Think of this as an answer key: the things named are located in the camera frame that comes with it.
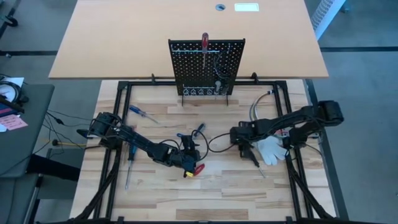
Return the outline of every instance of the screwdriver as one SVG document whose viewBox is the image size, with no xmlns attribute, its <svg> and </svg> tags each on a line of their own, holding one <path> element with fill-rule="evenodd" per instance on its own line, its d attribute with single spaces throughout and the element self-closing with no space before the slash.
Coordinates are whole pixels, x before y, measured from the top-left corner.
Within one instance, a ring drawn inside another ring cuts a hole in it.
<svg viewBox="0 0 398 224">
<path fill-rule="evenodd" d="M 134 113 L 139 114 L 139 115 L 141 115 L 142 117 L 149 118 L 149 119 L 151 119 L 153 122 L 159 124 L 159 122 L 157 122 L 154 118 L 151 118 L 150 116 L 148 116 L 147 113 L 144 112 L 144 111 L 142 111 L 140 108 L 138 108 L 138 107 L 136 107 L 136 106 L 134 106 L 134 105 L 130 105 L 129 109 L 130 109 L 131 111 L 133 111 Z"/>
<path fill-rule="evenodd" d="M 137 147 L 136 146 L 130 146 L 129 157 L 128 157 L 129 168 L 127 170 L 126 185 L 124 186 L 125 190 L 127 190 L 129 188 L 130 169 L 131 169 L 131 164 L 132 164 L 132 161 L 134 160 L 134 155 L 136 154 L 136 151 L 137 151 Z"/>
<path fill-rule="evenodd" d="M 203 33 L 201 36 L 201 52 L 203 53 L 203 69 L 206 67 L 206 54 L 207 54 L 207 46 L 209 44 L 209 35 L 207 33 Z"/>
<path fill-rule="evenodd" d="M 259 161 L 256 159 L 256 156 L 254 155 L 254 153 L 252 152 L 252 150 L 250 149 L 250 147 L 246 147 L 246 155 L 247 157 L 253 161 L 254 165 L 259 169 L 261 175 L 263 176 L 263 178 L 267 178 L 266 174 L 264 173 L 264 171 L 262 171 L 261 167 L 260 167 L 260 163 Z"/>
</svg>

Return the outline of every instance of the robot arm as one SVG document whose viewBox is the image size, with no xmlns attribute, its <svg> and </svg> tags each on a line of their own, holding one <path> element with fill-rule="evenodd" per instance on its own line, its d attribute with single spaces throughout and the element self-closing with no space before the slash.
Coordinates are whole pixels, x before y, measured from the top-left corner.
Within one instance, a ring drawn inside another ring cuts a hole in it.
<svg viewBox="0 0 398 224">
<path fill-rule="evenodd" d="M 154 162 L 183 168 L 184 177 L 195 172 L 196 162 L 200 159 L 191 136 L 182 136 L 184 150 L 165 143 L 154 143 L 135 132 L 132 127 L 121 124 L 120 118 L 112 113 L 99 113 L 90 126 L 89 134 L 100 137 L 99 144 L 110 149 L 118 148 L 123 141 L 137 146 Z"/>
<path fill-rule="evenodd" d="M 277 130 L 293 127 L 289 131 L 291 142 L 306 142 L 309 135 L 327 126 L 337 126 L 344 121 L 340 106 L 335 101 L 319 101 L 318 106 L 304 106 L 298 111 L 276 119 L 259 119 L 239 122 L 229 130 L 232 144 L 256 142 L 273 135 Z M 296 128 L 296 124 L 305 123 Z"/>
</svg>

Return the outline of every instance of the black frame leg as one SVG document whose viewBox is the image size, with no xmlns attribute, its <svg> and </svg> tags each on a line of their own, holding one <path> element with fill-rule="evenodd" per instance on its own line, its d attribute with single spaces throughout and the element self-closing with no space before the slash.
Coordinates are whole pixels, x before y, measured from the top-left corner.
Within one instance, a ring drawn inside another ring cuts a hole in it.
<svg viewBox="0 0 398 224">
<path fill-rule="evenodd" d="M 36 199 L 35 203 L 33 204 L 32 212 L 30 213 L 28 224 L 34 224 L 37 210 L 39 209 L 40 199 Z"/>
<path fill-rule="evenodd" d="M 52 161 L 51 159 L 47 159 L 35 154 L 31 155 L 26 172 L 51 175 L 76 182 L 78 181 L 80 175 L 79 168 Z"/>
</svg>

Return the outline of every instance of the red tool handle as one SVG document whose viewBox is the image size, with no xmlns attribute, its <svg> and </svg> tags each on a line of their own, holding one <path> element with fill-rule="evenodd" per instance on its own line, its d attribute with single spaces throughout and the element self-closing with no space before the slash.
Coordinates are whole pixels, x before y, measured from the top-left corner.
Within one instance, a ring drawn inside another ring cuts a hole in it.
<svg viewBox="0 0 398 224">
<path fill-rule="evenodd" d="M 201 164 L 195 169 L 195 173 L 193 175 L 198 175 L 205 168 L 205 164 Z"/>
<path fill-rule="evenodd" d="M 203 33 L 201 35 L 201 50 L 203 53 L 207 53 L 208 45 L 209 45 L 209 35 L 207 33 Z"/>
</svg>

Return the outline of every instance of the light wooden tabletop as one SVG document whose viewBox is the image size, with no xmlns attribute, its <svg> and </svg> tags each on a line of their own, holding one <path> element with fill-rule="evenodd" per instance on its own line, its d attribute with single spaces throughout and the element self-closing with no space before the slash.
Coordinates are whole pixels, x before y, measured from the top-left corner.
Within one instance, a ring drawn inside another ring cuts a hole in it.
<svg viewBox="0 0 398 224">
<path fill-rule="evenodd" d="M 307 105 L 307 97 L 301 80 L 288 80 L 289 96 L 293 110 Z M 95 115 L 112 112 L 118 81 L 103 81 L 99 92 Z M 251 103 L 261 93 L 270 90 L 267 86 L 236 86 L 229 99 L 229 106 L 219 96 L 216 100 L 198 98 L 184 100 L 174 86 L 134 86 L 131 104 L 151 114 L 161 123 L 129 112 L 127 123 L 152 141 L 175 139 L 176 133 L 191 133 L 199 124 L 206 123 L 204 135 L 211 139 L 227 133 L 239 121 L 249 121 Z M 260 118 L 277 116 L 274 97 L 265 97 L 258 107 Z M 205 151 L 203 138 L 195 140 Z M 98 140 L 89 141 L 94 145 Z M 318 147 L 312 140 L 308 143 Z M 211 144 L 214 150 L 229 146 L 229 137 L 220 138 Z M 322 158 L 309 147 L 301 149 L 307 182 L 311 192 L 327 212 L 334 215 L 333 202 Z M 124 153 L 112 219 L 124 216 L 125 220 L 285 220 L 294 217 L 289 180 L 284 161 L 277 166 L 267 166 L 259 155 L 263 178 L 251 161 L 242 160 L 236 147 L 221 153 L 210 152 L 203 160 L 206 167 L 194 178 L 182 177 L 183 171 L 152 162 L 145 152 L 138 150 L 132 165 L 129 189 L 124 189 L 127 175 L 127 155 Z M 73 202 L 71 217 L 78 215 L 98 189 L 104 149 L 90 149 L 85 153 L 80 179 Z M 103 201 L 104 215 L 107 193 Z"/>
<path fill-rule="evenodd" d="M 259 11 L 235 10 L 248 2 Z M 167 41 L 204 32 L 246 39 L 238 77 L 328 76 L 303 0 L 79 0 L 49 77 L 174 77 Z"/>
</svg>

